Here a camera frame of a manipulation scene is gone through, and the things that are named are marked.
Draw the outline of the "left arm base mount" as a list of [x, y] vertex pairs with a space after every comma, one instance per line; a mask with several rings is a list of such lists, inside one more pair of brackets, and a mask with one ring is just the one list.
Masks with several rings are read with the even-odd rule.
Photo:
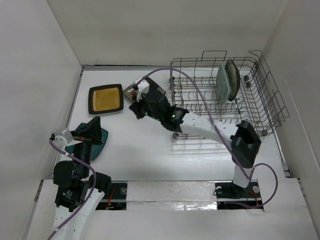
[[114, 181], [109, 194], [106, 194], [96, 210], [121, 211], [127, 209], [127, 181]]

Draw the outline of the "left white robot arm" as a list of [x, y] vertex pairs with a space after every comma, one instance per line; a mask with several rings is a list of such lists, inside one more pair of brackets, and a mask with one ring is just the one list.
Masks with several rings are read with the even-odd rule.
[[103, 150], [108, 131], [95, 116], [75, 130], [68, 128], [52, 133], [49, 144], [66, 160], [53, 169], [57, 186], [55, 217], [50, 240], [81, 240], [100, 200], [112, 193], [110, 176], [96, 172], [91, 166]]

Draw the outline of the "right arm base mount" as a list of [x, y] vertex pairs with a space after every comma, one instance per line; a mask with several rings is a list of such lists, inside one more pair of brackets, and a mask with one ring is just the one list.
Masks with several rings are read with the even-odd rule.
[[247, 188], [242, 188], [231, 181], [218, 181], [214, 184], [213, 195], [216, 196], [218, 210], [239, 210], [246, 209], [245, 206], [263, 209], [263, 204], [259, 184], [256, 180], [249, 183]]

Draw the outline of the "round cream plate brown rim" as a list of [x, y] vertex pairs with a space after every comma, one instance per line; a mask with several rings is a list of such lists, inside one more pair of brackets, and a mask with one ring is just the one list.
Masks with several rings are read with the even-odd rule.
[[236, 98], [238, 91], [240, 89], [240, 82], [241, 82], [240, 72], [232, 59], [227, 60], [225, 65], [225, 70], [228, 74], [229, 85], [231, 88], [231, 92], [228, 97], [228, 100], [232, 102]]

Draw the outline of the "teal square plate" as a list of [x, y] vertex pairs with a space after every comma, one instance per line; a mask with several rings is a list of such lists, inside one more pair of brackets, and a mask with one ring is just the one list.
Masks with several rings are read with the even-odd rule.
[[[92, 150], [91, 150], [91, 158], [90, 158], [90, 161], [94, 161], [99, 155], [100, 153], [102, 152], [107, 140], [108, 140], [108, 136], [109, 136], [109, 132], [107, 130], [105, 130], [104, 128], [101, 128], [101, 134], [102, 134], [102, 137], [101, 137], [101, 140], [102, 140], [102, 143], [101, 145], [96, 145], [94, 144], [92, 146]], [[75, 145], [71, 145], [71, 146], [66, 146], [64, 148], [64, 151], [73, 155], [74, 154], [74, 148], [75, 148]]]

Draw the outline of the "pale green rectangular plate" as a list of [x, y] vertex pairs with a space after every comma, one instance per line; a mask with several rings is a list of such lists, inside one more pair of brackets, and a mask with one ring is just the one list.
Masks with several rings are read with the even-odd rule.
[[216, 76], [217, 92], [220, 99], [220, 103], [224, 104], [227, 102], [231, 94], [231, 85], [227, 70], [223, 64], [221, 64], [217, 71]]

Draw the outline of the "black floral square plate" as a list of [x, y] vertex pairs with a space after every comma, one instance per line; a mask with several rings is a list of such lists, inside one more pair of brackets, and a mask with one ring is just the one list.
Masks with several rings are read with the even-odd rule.
[[[155, 81], [153, 81], [150, 77], [145, 79], [149, 83], [149, 92], [154, 92], [157, 90], [162, 94], [166, 94], [166, 91], [159, 86]], [[136, 90], [134, 89], [134, 84], [129, 85], [127, 88], [123, 90], [124, 96], [132, 103], [136, 100]]]

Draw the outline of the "yellow square plate black rim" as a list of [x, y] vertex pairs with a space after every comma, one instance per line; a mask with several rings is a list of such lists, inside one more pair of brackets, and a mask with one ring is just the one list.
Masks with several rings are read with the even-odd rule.
[[107, 84], [91, 87], [88, 92], [88, 113], [99, 115], [122, 111], [124, 108], [121, 84]]

